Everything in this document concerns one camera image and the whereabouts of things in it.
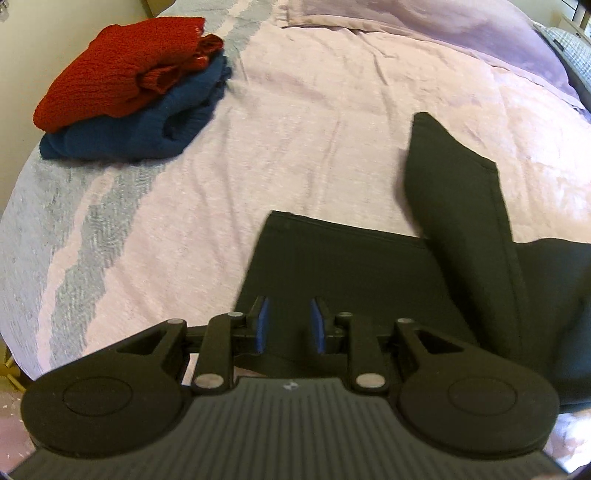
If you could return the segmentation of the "grey herringbone blanket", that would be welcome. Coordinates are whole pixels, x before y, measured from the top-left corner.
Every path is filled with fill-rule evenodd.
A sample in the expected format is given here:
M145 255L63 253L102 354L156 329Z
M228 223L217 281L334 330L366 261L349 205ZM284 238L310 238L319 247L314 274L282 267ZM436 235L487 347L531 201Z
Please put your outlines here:
M163 319L228 309L277 201L253 57L280 1L214 10L235 71L211 124L176 157L50 163L33 152L1 221L1 333L37 378Z

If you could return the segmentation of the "red knitted sweater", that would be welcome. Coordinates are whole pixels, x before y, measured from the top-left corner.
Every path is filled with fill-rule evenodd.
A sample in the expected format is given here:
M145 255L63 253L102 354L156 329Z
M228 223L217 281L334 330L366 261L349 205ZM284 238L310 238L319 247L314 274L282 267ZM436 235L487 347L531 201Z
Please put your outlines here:
M158 17L102 29L49 86L34 125L56 133L100 116L122 118L163 97L184 78L207 70L221 37L202 17Z

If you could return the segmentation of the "grey checked pillow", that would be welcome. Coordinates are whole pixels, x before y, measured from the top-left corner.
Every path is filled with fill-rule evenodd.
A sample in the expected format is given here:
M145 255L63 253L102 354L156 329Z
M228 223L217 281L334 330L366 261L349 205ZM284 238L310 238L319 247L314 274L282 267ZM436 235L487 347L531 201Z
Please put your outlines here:
M536 26L535 29L564 64L571 85L577 91L590 93L590 43L558 27Z

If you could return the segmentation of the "black trousers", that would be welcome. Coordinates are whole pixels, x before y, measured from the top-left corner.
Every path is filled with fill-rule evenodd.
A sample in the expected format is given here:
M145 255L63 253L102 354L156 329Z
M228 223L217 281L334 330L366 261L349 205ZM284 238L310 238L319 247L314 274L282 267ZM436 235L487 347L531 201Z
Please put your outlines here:
M590 247L514 240L494 162L415 114L403 188L419 237L273 212L235 306L270 300L263 372L317 371L311 302L406 317L529 367L565 412L590 404Z

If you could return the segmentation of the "lilac pillow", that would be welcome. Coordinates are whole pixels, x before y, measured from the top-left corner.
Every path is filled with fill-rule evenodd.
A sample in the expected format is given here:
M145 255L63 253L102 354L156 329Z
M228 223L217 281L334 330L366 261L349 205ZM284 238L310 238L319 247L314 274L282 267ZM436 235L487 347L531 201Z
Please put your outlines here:
M287 24L433 41L549 88L577 109L590 92L542 26L509 1L290 1Z

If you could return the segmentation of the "pink bedspread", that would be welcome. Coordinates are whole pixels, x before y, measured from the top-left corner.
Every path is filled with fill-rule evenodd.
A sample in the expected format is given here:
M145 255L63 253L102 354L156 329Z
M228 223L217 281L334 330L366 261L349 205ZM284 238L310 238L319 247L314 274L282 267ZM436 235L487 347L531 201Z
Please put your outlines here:
M259 46L254 77L270 123L263 174L277 195L270 211L411 233L398 186L413 114L426 110L497 164L517 240L589 241L590 157L563 138L588 137L590 126L547 89L386 33L279 20Z

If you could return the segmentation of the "navy blue folded sweater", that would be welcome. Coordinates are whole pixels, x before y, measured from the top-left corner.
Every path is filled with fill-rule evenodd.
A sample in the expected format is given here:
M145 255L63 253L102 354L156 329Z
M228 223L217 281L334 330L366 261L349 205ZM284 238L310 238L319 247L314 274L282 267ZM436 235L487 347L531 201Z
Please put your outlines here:
M44 160L117 162L175 157L211 121L230 77L231 66L219 53L211 66L141 111L123 118L96 117L44 134L40 155Z

